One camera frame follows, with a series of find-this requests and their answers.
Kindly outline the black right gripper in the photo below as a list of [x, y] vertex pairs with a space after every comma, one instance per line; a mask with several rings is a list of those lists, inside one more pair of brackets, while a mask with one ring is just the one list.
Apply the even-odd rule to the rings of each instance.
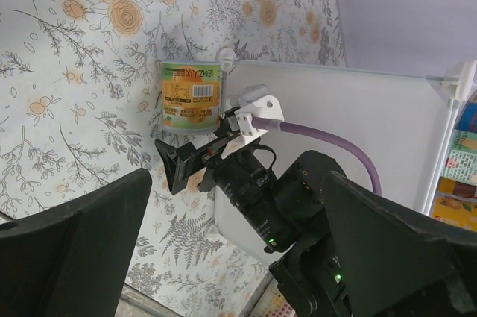
[[264, 242], [267, 254], [284, 253], [293, 244], [311, 239], [310, 251], [335, 248], [324, 210], [324, 178], [344, 170], [338, 162], [314, 150], [303, 152], [280, 176], [264, 167], [253, 150], [245, 149], [222, 160], [203, 162], [206, 147], [188, 142], [175, 148], [156, 139], [168, 189], [184, 190], [189, 178], [206, 167], [201, 187], [218, 187]]

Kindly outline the clear lid green jar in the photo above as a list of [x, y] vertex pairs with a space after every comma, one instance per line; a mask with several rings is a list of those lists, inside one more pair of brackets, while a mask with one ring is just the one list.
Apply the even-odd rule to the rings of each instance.
[[476, 98], [465, 104], [452, 132], [441, 176], [476, 186]]

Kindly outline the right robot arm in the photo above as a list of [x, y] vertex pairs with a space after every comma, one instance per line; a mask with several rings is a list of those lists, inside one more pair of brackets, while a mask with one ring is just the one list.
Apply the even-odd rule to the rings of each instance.
[[170, 192], [181, 192], [194, 173], [203, 171], [199, 190], [219, 188], [263, 241], [264, 252], [282, 255], [269, 271], [298, 316], [351, 316], [324, 208], [323, 179], [342, 168], [308, 150], [277, 177], [254, 154], [266, 145], [254, 141], [222, 157], [226, 143], [217, 138], [200, 148], [191, 143], [175, 148], [156, 140]]

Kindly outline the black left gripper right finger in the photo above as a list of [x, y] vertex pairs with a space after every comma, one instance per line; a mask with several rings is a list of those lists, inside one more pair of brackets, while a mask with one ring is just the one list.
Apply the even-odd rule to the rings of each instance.
[[476, 233], [335, 172], [323, 193], [353, 315], [476, 315]]

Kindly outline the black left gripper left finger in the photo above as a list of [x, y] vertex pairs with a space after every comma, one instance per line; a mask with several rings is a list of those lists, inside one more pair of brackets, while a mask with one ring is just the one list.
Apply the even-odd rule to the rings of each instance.
[[1, 225], [1, 315], [114, 316], [151, 186], [137, 169]]

